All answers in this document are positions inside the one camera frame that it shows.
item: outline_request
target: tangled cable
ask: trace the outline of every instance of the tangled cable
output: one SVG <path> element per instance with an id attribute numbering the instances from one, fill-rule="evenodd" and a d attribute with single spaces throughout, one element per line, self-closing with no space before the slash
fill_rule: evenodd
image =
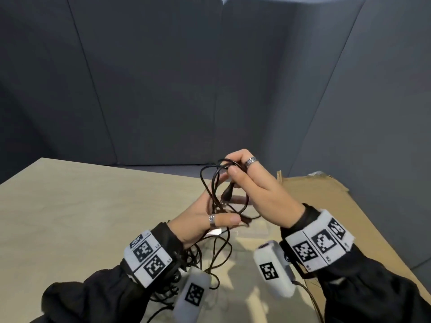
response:
<path id="1" fill-rule="evenodd" d="M 217 198 L 217 188 L 219 187 L 219 182 L 220 182 L 220 173 L 222 170 L 227 170 L 229 168 L 229 166 L 231 165 L 236 165 L 237 167 L 239 167 L 242 171 L 246 172 L 246 169 L 240 165 L 239 163 L 228 159 L 228 158 L 223 158 L 221 160 L 219 160 L 216 164 L 209 164 L 205 167 L 203 167 L 200 170 L 199 176 L 200 179 L 203 183 L 203 185 L 205 186 L 206 191 L 208 192 L 211 200 L 212 200 L 212 205 L 211 205 L 211 213 L 212 214 L 216 214 L 216 213 L 220 213 L 220 212 L 225 212 L 224 207 L 223 206 L 227 206 L 230 208 L 230 210 L 233 213 L 237 213 L 241 216 L 241 221 L 245 222 L 246 224 L 249 224 L 252 220 L 257 219 L 260 216 L 257 217 L 247 217 L 244 216 L 242 213 L 245 211 L 245 209 L 248 206 L 248 202 L 249 202 L 249 197 L 248 195 L 246 195 L 246 201 L 245 204 L 243 206 L 243 208 L 240 211 L 237 211 L 233 208 L 233 206 L 231 206 L 229 204 L 229 201 L 232 198 L 232 193 L 233 193 L 233 189 L 234 189 L 234 182 L 231 182 L 228 186 L 228 188 L 223 192 L 223 194 L 221 195 L 221 199 L 219 200 Z M 211 184 L 208 187 L 205 180 L 203 179 L 202 173 L 204 172 L 204 170 L 208 169 L 208 168 L 216 168 L 215 173 L 213 174 L 213 178 L 211 179 Z M 220 279 L 218 278 L 218 276 L 216 276 L 212 270 L 216 269 L 220 266 L 222 266 L 224 263 L 226 263 L 229 260 L 229 257 L 232 254 L 232 244 L 229 243 L 229 239 L 231 237 L 231 232 L 229 228 L 226 228 L 225 231 L 223 231 L 221 234 L 227 233 L 226 238 L 222 237 L 221 234 L 220 235 L 212 235 L 212 236 L 207 236 L 206 234 L 209 232 L 209 230 L 207 230 L 203 236 L 201 237 L 201 239 L 199 239 L 198 242 L 201 242 L 203 240 L 207 240 L 210 238 L 214 239 L 214 244 L 213 244 L 213 257 L 211 259 L 210 265 L 208 266 L 208 268 L 204 269 L 203 271 L 210 274 L 211 276 L 215 277 L 215 279 L 217 280 L 217 284 L 214 287 L 210 287 L 210 289 L 215 290 L 220 286 Z M 223 241 L 223 244 L 221 245 L 221 247 L 216 251 L 216 244 L 217 244 L 217 240 L 221 239 Z M 202 270 L 202 250 L 200 249 L 200 247 L 198 246 L 198 244 L 194 244 L 193 246 L 191 246 L 188 250 L 185 251 L 182 260 L 185 262 L 185 266 L 186 269 L 190 268 L 192 266 L 197 267 L 198 269 Z M 220 253 L 222 252 L 222 250 L 226 247 L 229 246 L 229 253 L 227 254 L 226 258 L 219 264 L 216 264 L 216 259 L 217 257 L 220 255 Z M 175 297 L 179 292 L 178 287 L 174 286 L 173 284 L 165 287 L 160 293 L 153 293 L 153 295 L 151 296 L 150 300 L 154 301 L 154 302 L 159 302 L 165 305 L 165 307 L 159 309 L 157 312 L 155 312 L 147 321 L 147 323 L 150 323 L 150 321 L 157 315 L 159 314 L 161 311 L 163 310 L 173 310 L 174 309 L 174 302 L 173 301 L 168 301 L 169 299 L 172 299 L 173 297 Z"/>

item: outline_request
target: qr-like code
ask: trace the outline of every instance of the qr-like code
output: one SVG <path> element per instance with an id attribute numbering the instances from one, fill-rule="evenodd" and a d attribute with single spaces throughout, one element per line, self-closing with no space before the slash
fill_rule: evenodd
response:
<path id="1" fill-rule="evenodd" d="M 149 245 L 148 241 L 144 241 L 133 250 L 133 253 L 139 262 L 143 262 L 152 252 L 153 249 Z"/>
<path id="2" fill-rule="evenodd" d="M 143 239 L 142 235 L 139 235 L 138 237 L 136 237 L 135 240 L 130 243 L 130 249 L 136 246 L 142 239 Z"/>
<path id="3" fill-rule="evenodd" d="M 322 254 L 326 253 L 337 244 L 337 242 L 332 238 L 331 234 L 326 229 L 311 237 L 311 240 L 314 241 Z"/>
<path id="4" fill-rule="evenodd" d="M 165 264 L 160 260 L 159 256 L 154 255 L 152 259 L 148 261 L 147 264 L 144 265 L 145 271 L 147 271 L 148 275 L 154 279 L 157 275 L 163 271 L 165 268 Z"/>
<path id="5" fill-rule="evenodd" d="M 260 270 L 263 273 L 263 276 L 265 277 L 265 280 L 272 280 L 272 279 L 278 278 L 277 271 L 272 265 L 272 262 L 261 264 L 259 266 L 260 266 Z"/>
<path id="6" fill-rule="evenodd" d="M 191 283 L 186 293 L 185 300 L 188 301 L 190 304 L 199 306 L 200 301 L 202 300 L 203 292 L 204 292 L 204 289 L 202 287 L 199 287 L 198 285 Z"/>
<path id="7" fill-rule="evenodd" d="M 311 247 L 310 243 L 305 240 L 304 242 L 294 245 L 293 250 L 295 251 L 296 255 L 299 256 L 299 258 L 306 262 L 308 260 L 312 260 L 317 257 L 316 252 Z"/>
<path id="8" fill-rule="evenodd" d="M 340 239 L 342 240 L 346 230 L 343 229 L 343 227 L 335 220 L 334 218 L 329 221 L 328 224 L 329 228 L 332 230 L 332 232 Z"/>

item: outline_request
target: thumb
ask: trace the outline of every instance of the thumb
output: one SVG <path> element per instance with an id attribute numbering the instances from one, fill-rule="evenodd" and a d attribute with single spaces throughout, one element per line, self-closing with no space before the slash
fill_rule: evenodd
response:
<path id="1" fill-rule="evenodd" d="M 214 214 L 214 223 L 217 228 L 237 226 L 241 222 L 241 217 L 236 213 Z"/>
<path id="2" fill-rule="evenodd" d="M 249 175 L 242 171 L 240 168 L 231 165 L 228 168 L 228 173 L 229 176 L 231 176 L 232 180 L 236 182 L 236 184 L 238 184 L 242 189 L 244 189 L 246 194 L 249 195 L 252 199 L 257 199 L 259 197 L 258 194 L 263 191 L 263 189 L 260 188 L 257 184 L 255 184 L 255 182 L 251 180 Z"/>

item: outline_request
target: right hand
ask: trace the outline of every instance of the right hand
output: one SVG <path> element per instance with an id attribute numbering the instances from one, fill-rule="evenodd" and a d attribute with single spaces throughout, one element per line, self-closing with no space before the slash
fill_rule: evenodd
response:
<path id="1" fill-rule="evenodd" d="M 225 158 L 244 164 L 253 155 L 246 149 L 230 153 Z M 253 162 L 247 173 L 232 165 L 228 169 L 232 181 L 250 197 L 256 211 L 267 221 L 283 228 L 292 227 L 305 211 L 304 205 L 278 183 L 259 161 Z M 243 203 L 245 197 L 234 196 L 232 203 Z"/>

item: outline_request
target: left hand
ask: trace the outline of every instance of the left hand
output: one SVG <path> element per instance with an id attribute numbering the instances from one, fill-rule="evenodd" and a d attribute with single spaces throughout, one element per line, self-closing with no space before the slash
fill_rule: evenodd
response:
<path id="1" fill-rule="evenodd" d="M 227 173 L 220 175 L 219 184 L 229 178 Z M 183 243 L 184 249 L 197 243 L 205 231 L 210 229 L 209 215 L 212 211 L 212 199 L 205 190 L 201 196 L 184 212 L 168 222 L 171 231 Z M 241 217 L 236 213 L 218 213 L 215 215 L 215 225 L 220 227 L 236 227 L 241 222 Z"/>

